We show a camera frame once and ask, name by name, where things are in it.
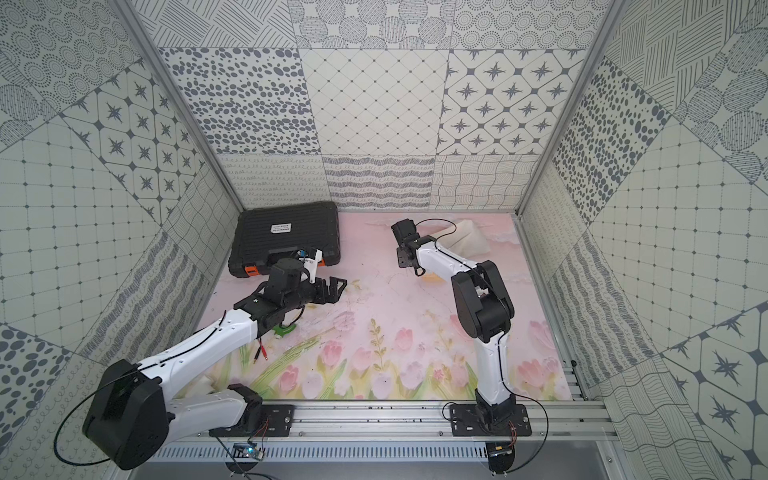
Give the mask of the cream cloth soil bag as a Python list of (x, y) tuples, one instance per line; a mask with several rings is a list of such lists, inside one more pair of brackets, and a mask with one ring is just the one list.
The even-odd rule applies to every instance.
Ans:
[(459, 221), (456, 224), (456, 231), (442, 237), (438, 243), (441, 247), (465, 258), (487, 254), (491, 251), (484, 234), (469, 219)]

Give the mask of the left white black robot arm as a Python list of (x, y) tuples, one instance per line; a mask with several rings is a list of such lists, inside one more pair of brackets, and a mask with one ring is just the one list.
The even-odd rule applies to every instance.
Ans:
[(122, 470), (132, 470), (165, 444), (204, 431), (262, 429), (263, 398), (242, 384), (178, 399), (195, 377), (275, 328), (306, 305), (337, 303), (347, 282), (316, 275), (314, 260), (283, 258), (269, 278), (221, 318), (180, 343), (137, 363), (119, 360), (84, 399), (83, 435)]

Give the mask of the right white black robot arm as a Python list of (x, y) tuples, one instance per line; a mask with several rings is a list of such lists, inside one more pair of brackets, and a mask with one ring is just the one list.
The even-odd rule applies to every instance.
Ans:
[(495, 435), (530, 436), (527, 411), (507, 385), (507, 340), (515, 309), (496, 264), (450, 251), (439, 237), (421, 235), (404, 219), (391, 226), (401, 268), (434, 273), (451, 283), (459, 323), (474, 340), (477, 358), (476, 418)]

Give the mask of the black plastic tool case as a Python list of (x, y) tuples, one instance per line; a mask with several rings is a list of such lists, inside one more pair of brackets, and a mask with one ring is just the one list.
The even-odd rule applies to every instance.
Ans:
[(316, 250), (322, 252), (324, 265), (341, 261), (334, 202), (250, 209), (238, 217), (228, 270), (237, 278), (267, 275), (278, 260), (297, 258), (301, 252), (312, 256)]

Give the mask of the small green circuit board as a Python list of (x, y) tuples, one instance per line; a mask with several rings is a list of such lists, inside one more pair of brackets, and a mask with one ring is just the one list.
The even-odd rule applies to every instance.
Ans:
[(233, 456), (238, 460), (261, 462), (265, 458), (265, 451), (252, 443), (234, 443), (232, 451)]

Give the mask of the aluminium mounting rail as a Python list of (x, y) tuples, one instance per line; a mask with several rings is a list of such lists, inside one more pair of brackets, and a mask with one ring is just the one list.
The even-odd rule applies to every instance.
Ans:
[[(229, 427), (235, 419), (236, 405), (220, 395), (208, 396), (208, 405), (199, 407), (190, 400), (170, 405), (172, 420), (165, 441), (208, 438), (209, 431)], [(616, 430), (606, 407), (595, 401), (543, 402), (519, 399), (526, 407), (530, 437), (454, 437), (451, 423), (443, 415), (450, 401), (267, 401), (263, 405), (294, 405), (293, 423), (288, 437), (296, 441), (450, 441), (467, 438), (477, 441), (502, 441), (516, 437), (521, 441), (615, 441)]]

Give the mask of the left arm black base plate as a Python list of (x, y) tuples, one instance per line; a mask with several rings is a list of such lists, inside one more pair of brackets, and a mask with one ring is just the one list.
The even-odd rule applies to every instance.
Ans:
[(214, 428), (211, 437), (288, 437), (293, 423), (294, 405), (247, 406), (232, 426)]

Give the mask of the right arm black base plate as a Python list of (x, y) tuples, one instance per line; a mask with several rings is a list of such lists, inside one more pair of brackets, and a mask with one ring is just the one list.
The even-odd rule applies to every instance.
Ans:
[(449, 419), (454, 437), (511, 437), (513, 435), (530, 437), (532, 435), (529, 415), (522, 404), (515, 405), (507, 419), (493, 426), (483, 424), (475, 404), (448, 402), (443, 409), (443, 415)]

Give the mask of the black round controller under rail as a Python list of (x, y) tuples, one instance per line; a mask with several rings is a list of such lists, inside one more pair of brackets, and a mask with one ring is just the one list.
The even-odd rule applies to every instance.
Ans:
[(506, 474), (515, 461), (515, 447), (508, 442), (487, 442), (485, 444), (489, 471), (494, 474)]

